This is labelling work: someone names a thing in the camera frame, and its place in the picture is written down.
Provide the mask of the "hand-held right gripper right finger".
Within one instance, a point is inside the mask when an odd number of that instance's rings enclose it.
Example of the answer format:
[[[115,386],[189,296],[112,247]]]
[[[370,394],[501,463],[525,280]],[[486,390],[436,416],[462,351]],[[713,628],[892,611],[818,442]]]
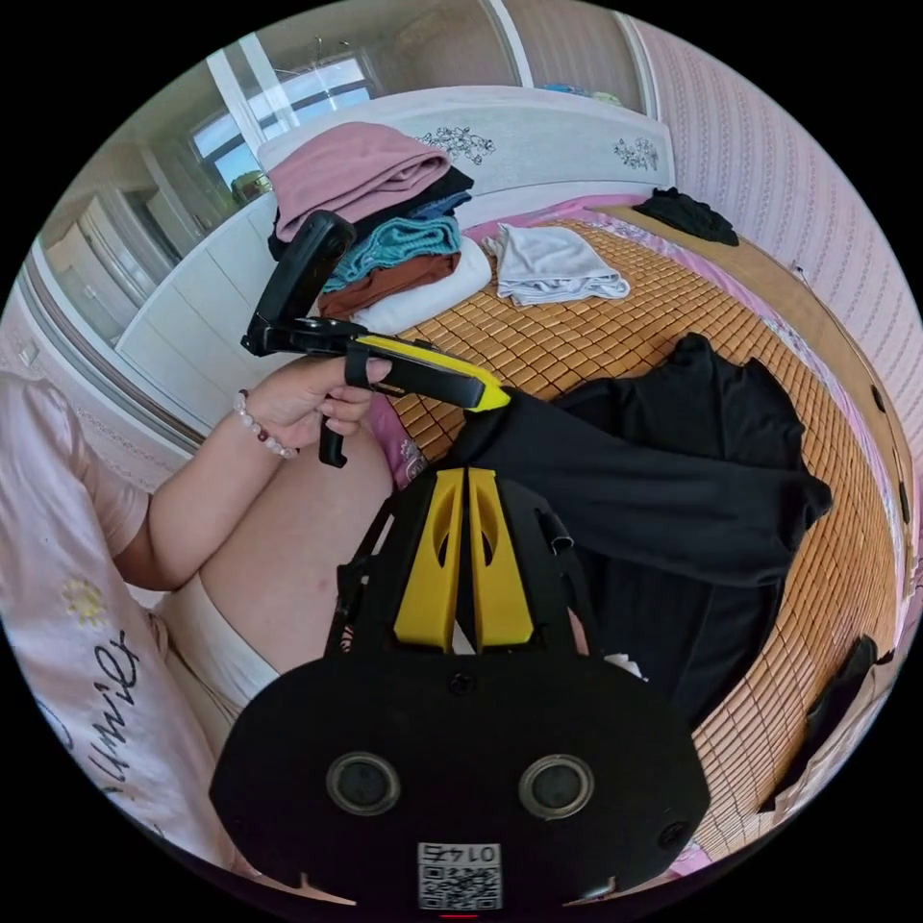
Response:
[[[479,647],[527,644],[533,620],[495,474],[468,470],[474,625]]]

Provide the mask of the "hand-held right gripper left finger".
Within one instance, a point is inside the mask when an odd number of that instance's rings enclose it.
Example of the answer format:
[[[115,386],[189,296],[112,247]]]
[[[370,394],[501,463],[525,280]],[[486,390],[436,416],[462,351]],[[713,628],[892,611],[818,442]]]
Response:
[[[420,487],[415,545],[393,631],[403,645],[450,647],[458,604],[464,474],[458,468],[439,471]]]

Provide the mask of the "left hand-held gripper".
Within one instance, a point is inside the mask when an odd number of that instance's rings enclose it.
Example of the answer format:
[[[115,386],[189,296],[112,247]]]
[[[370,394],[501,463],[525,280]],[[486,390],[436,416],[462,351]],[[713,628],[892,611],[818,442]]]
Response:
[[[271,323],[255,314],[242,347],[263,358],[297,354],[343,358],[346,385],[389,396],[414,394],[468,412],[490,412],[511,398],[486,369],[423,340],[376,335],[359,324],[320,317]]]

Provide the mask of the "person's left hand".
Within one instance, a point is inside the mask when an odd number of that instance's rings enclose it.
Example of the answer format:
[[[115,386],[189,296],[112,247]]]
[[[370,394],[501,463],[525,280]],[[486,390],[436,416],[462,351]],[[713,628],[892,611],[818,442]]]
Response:
[[[301,358],[277,369],[250,391],[241,390],[235,408],[243,423],[275,454],[291,459],[329,433],[351,436],[367,416],[372,386],[390,370],[385,360],[363,366],[368,384],[346,382],[344,358]]]

